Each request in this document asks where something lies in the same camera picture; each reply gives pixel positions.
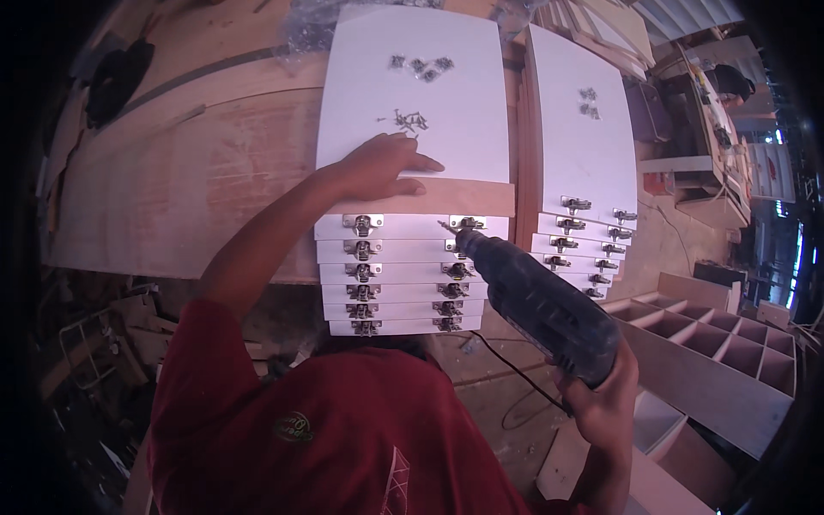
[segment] white panel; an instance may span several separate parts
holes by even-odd
[[[572,241],[578,243],[578,247],[574,249],[564,249],[563,252],[558,251],[558,247],[552,245],[552,242],[555,241],[558,236],[551,236],[548,234],[535,234],[532,233],[532,252],[538,252],[541,254],[552,254],[552,255],[585,255],[585,256],[594,256],[594,257],[606,257],[611,260],[623,260],[626,258],[626,252],[624,254],[616,254],[614,252],[606,255],[605,247],[610,245],[609,243],[605,243],[604,241],[595,241],[595,240],[585,240],[583,238],[572,238]],[[620,243],[612,243],[613,246],[617,246],[621,249],[626,250],[626,245],[621,245]]]
[[[376,263],[440,263],[455,261],[453,253],[445,250],[447,239],[442,240],[383,240],[382,250],[371,255],[367,261]],[[344,251],[343,240],[321,240],[317,242],[317,262],[360,263],[358,259]]]
[[[438,291],[438,285],[432,284],[381,284],[381,292],[369,302],[436,302],[448,300],[470,301],[486,299],[486,283],[468,283],[467,297],[450,299]],[[323,302],[325,304],[349,304],[356,302],[346,293],[346,286],[340,284],[324,284],[321,286]]]
[[[586,224],[584,229],[572,229],[569,231],[569,234],[566,234],[564,229],[558,226],[558,222],[559,220],[563,221],[567,218],[580,220],[580,218],[570,217],[569,215],[562,216],[558,214],[538,213],[538,232],[540,234],[555,234],[558,236],[571,236],[573,238],[586,238],[588,240],[609,242],[613,242],[612,236],[609,234],[609,231],[612,229],[632,232],[628,223],[624,225],[618,225],[617,223],[607,225],[605,223],[584,221]],[[632,238],[618,240],[618,242],[621,245],[630,245]]]
[[[459,316],[481,316],[484,314],[484,301],[451,301],[460,303],[461,305],[456,309],[461,312]],[[440,305],[443,301],[434,302],[370,302],[377,307],[373,311],[373,320],[409,320],[415,318],[439,318],[442,315],[433,306]],[[324,304],[323,317],[324,320],[354,320],[351,313],[346,311],[346,304]]]
[[[602,275],[615,275],[618,273],[618,269],[611,269],[611,268],[598,268],[598,263],[601,261],[606,261],[610,265],[620,266],[620,261],[616,259],[610,259],[606,257],[585,257],[582,255],[559,255],[559,254],[541,254],[538,252],[530,252],[532,257],[534,257],[538,262],[544,265],[546,268],[556,272],[557,274],[602,274]],[[547,259],[551,258],[562,258],[569,266],[555,266],[551,263],[546,263]]]
[[[463,263],[475,277],[465,277],[460,279],[462,283],[482,283],[484,280],[474,271],[475,264],[472,261],[446,261],[447,264]],[[346,274],[346,266],[342,263],[333,265],[320,265],[321,284],[359,284],[360,282],[352,276]],[[447,283],[451,282],[449,276],[442,271],[441,263],[380,263],[380,273],[368,278],[366,283],[377,284],[411,284],[411,283]]]
[[[538,26],[529,31],[544,148],[542,211],[567,213],[567,196],[592,202],[587,216],[599,222],[614,223],[616,208],[635,213],[635,150],[620,72],[560,35]],[[601,119],[581,114],[580,90],[588,88],[597,93]]]
[[[431,318],[418,320],[384,320],[380,322],[382,325],[377,328],[377,335],[379,336],[423,335],[427,333],[444,332],[432,323]],[[460,330],[480,329],[480,316],[463,316],[460,327]],[[351,321],[331,321],[329,322],[329,332],[332,336],[354,336],[355,334]]]
[[[504,240],[508,238],[509,218],[485,218],[486,229],[483,230],[483,233],[486,236],[497,236]],[[368,238],[425,240],[450,237],[450,232],[441,227],[438,220],[449,223],[449,215],[387,213],[383,215],[382,226],[372,229]],[[357,237],[357,232],[354,229],[344,227],[344,215],[325,214],[315,224],[316,240],[348,240]]]
[[[426,83],[409,69],[390,70],[393,54],[426,61],[447,56],[455,67]],[[316,165],[339,161],[378,133],[397,132],[395,110],[427,120],[429,129],[418,131],[418,152],[446,167],[403,175],[509,182],[495,22],[437,9],[345,7],[326,69]]]

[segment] wooden strip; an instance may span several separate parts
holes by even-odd
[[[488,217],[515,216],[515,186],[485,180],[415,177],[426,186],[426,195],[398,195],[390,199],[361,202],[348,200],[327,214],[348,213],[449,213]]]
[[[793,399],[753,377],[617,321],[638,359],[639,384],[756,459]]]

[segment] wood plank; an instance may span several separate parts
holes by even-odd
[[[315,170],[320,103],[319,89],[252,96],[72,164],[44,261],[198,279],[246,221]],[[309,231],[273,280],[316,283],[315,263]]]
[[[617,321],[638,359],[639,384],[756,459],[793,399],[754,377]]]
[[[515,216],[515,186],[486,180],[416,177],[426,186],[426,195],[398,195],[390,199],[362,202],[347,200],[336,204],[327,214],[414,213]]]
[[[569,421],[558,429],[535,481],[544,499],[569,499],[583,471],[589,447],[574,421]],[[632,447],[630,496],[649,515],[714,513],[637,447]]]

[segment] shelf compartment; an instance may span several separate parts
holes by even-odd
[[[656,311],[661,310],[636,301],[616,304],[608,307],[606,310],[607,313],[624,322],[636,321],[645,316],[652,315]]]
[[[724,311],[715,310],[707,323],[713,327],[718,327],[719,329],[733,332],[736,327],[738,327],[741,320],[742,318],[740,316],[730,315]]]
[[[686,415],[648,391],[635,397],[632,443],[644,454],[655,459],[667,452],[677,433],[684,427]]]
[[[756,377],[758,367],[761,365],[761,353],[763,352],[763,345],[741,336],[730,335],[726,350],[721,356],[721,363],[750,377]]]
[[[714,358],[727,341],[730,334],[711,325],[698,322],[694,328],[681,334],[678,344],[703,354],[707,358]]]
[[[758,380],[790,397],[795,396],[795,360],[773,349],[764,349]]]
[[[701,322],[708,321],[713,314],[713,308],[706,307],[706,306],[699,306],[693,302],[688,302],[683,306],[675,305],[669,311],[674,313],[678,313],[679,315],[687,316],[692,320],[698,320]]]
[[[767,331],[767,347],[795,358],[795,339],[782,330],[769,328]]]
[[[660,311],[653,315],[646,316],[641,320],[637,320],[633,322],[632,325],[642,327],[658,336],[673,339],[677,338],[676,335],[681,333],[681,331],[697,323],[698,322],[686,316],[681,316],[669,311]]]

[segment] drill cord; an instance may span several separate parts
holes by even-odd
[[[509,361],[507,361],[507,360],[506,360],[506,358],[504,358],[503,356],[501,356],[500,354],[498,354],[497,352],[495,352],[495,349],[493,349],[493,348],[492,348],[492,345],[490,345],[490,344],[489,344],[489,342],[488,342],[488,341],[486,341],[486,338],[484,338],[484,336],[483,336],[481,333],[479,333],[479,332],[478,332],[478,331],[476,331],[476,330],[471,330],[471,331],[469,331],[469,332],[471,332],[473,335],[475,335],[475,336],[477,336],[478,338],[480,338],[480,340],[481,340],[482,342],[484,342],[484,345],[486,345],[486,348],[487,348],[487,349],[489,349],[489,351],[490,351],[492,354],[494,354],[496,358],[498,358],[498,359],[500,359],[501,361],[503,361],[504,363],[506,363],[506,364],[507,364],[507,365],[508,365],[508,366],[509,366],[512,370],[514,370],[514,371],[515,371],[515,373],[517,373],[519,376],[523,377],[524,381],[528,382],[528,383],[530,384],[530,386],[532,386],[533,388],[535,388],[535,391],[537,391],[538,393],[540,393],[541,395],[543,395],[543,396],[544,396],[544,397],[545,397],[545,398],[546,398],[549,402],[551,402],[552,404],[554,404],[554,405],[558,406],[558,407],[561,409],[561,411],[563,411],[564,413],[566,413],[566,414],[567,414],[567,416],[570,416],[570,415],[569,415],[569,413],[567,412],[567,410],[564,408],[564,406],[563,406],[561,403],[559,403],[557,400],[555,400],[555,399],[553,399],[552,397],[550,397],[550,394],[548,394],[548,393],[546,393],[545,391],[543,391],[543,390],[542,390],[542,389],[541,389],[541,388],[540,388],[537,384],[535,384],[535,382],[534,382],[532,379],[530,379],[529,377],[527,377],[527,375],[526,375],[525,373],[523,373],[523,372],[521,372],[520,370],[518,370],[518,368],[517,368],[515,365],[511,364]]]

